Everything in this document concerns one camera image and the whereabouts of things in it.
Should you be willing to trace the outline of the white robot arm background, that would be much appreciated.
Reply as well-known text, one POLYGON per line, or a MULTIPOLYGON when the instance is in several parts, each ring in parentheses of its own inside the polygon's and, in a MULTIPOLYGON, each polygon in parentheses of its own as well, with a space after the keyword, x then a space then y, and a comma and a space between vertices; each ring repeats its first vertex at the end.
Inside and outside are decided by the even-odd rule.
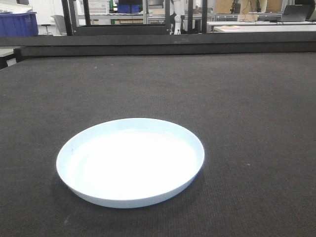
POLYGON ((182 17, 185 15, 185 5, 182 0, 170 1, 170 23, 173 26, 173 34, 180 35, 182 27, 182 17))

